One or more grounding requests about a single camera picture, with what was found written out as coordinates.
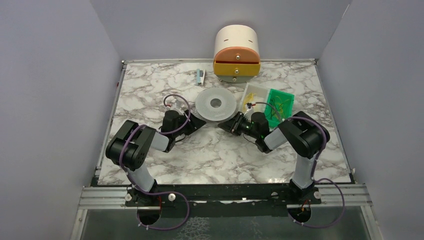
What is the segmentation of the white plastic cable spool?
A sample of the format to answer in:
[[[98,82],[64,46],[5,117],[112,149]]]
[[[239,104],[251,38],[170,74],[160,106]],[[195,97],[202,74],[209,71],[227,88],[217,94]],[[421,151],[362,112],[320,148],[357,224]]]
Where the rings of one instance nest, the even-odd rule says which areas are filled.
[[[208,121],[226,121],[236,112],[237,100],[226,88],[211,87],[197,95],[195,109],[202,118]]]

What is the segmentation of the white plastic bin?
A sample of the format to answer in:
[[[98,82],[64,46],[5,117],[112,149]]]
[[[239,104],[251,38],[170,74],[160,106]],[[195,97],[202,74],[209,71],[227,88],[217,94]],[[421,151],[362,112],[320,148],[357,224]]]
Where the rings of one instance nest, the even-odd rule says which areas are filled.
[[[238,110],[245,113],[246,103],[267,102],[270,91],[271,89],[269,87],[247,83],[239,101]]]

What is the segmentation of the green plastic bin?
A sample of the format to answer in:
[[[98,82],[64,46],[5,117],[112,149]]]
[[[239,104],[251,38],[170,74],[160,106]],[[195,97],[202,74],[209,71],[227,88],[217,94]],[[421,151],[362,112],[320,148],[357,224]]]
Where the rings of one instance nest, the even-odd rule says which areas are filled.
[[[271,89],[267,103],[274,107],[282,120],[292,116],[292,108],[295,101],[295,96],[291,93],[283,92],[276,89]],[[273,110],[273,108],[266,105],[264,114],[268,120],[269,127],[275,128],[281,122]]]

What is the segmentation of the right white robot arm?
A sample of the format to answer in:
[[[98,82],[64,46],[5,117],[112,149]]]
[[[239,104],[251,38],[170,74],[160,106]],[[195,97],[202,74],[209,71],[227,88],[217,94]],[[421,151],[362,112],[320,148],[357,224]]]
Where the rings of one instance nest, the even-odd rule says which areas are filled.
[[[330,140],[328,130],[303,111],[280,122],[271,130],[263,112],[254,112],[250,119],[238,112],[218,127],[232,135],[247,135],[262,153],[268,154],[289,143],[297,154],[295,170],[289,181],[290,197],[300,200],[312,192],[317,161]]]

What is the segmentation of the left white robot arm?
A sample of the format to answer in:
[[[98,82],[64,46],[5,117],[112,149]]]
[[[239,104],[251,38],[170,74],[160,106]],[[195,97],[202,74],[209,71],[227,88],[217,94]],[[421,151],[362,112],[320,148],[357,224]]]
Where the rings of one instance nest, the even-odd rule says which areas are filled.
[[[157,181],[145,163],[150,149],[168,153],[180,136],[189,136],[207,122],[188,109],[183,113],[167,110],[160,130],[126,120],[109,141],[105,157],[124,170],[134,188],[145,195],[156,195]]]

